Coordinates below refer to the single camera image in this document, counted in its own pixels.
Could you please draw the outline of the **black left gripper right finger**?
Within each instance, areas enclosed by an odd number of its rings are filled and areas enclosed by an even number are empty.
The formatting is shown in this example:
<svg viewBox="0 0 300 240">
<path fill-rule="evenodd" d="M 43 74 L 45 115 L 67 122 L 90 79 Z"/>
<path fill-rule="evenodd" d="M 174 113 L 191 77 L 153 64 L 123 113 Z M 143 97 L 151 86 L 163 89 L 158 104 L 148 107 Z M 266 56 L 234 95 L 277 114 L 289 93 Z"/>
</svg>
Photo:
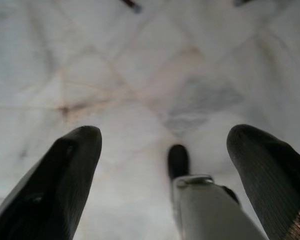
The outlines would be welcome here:
<svg viewBox="0 0 300 240">
<path fill-rule="evenodd" d="M 234 126 L 226 147 L 269 240 L 300 240 L 300 154 L 247 124 Z"/>
</svg>

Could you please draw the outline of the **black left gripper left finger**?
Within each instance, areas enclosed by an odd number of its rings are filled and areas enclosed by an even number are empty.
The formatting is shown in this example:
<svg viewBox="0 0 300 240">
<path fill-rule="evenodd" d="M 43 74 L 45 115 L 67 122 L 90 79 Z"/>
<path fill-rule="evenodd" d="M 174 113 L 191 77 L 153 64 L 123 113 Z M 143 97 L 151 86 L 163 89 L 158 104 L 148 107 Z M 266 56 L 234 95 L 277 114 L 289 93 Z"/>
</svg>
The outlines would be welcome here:
<svg viewBox="0 0 300 240">
<path fill-rule="evenodd" d="M 98 127 L 58 138 L 0 205 L 0 240 L 73 240 L 102 151 Z"/>
</svg>

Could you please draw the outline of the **black robot left foot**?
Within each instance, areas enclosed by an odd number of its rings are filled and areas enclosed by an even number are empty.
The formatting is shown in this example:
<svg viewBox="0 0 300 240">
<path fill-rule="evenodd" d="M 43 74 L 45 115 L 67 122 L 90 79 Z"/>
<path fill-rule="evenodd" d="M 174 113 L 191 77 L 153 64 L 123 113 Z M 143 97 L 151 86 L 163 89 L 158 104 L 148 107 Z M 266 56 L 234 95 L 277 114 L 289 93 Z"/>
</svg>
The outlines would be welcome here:
<svg viewBox="0 0 300 240">
<path fill-rule="evenodd" d="M 170 181 L 190 174 L 190 159 L 187 149 L 181 144 L 170 147 L 167 155 L 167 170 Z"/>
</svg>

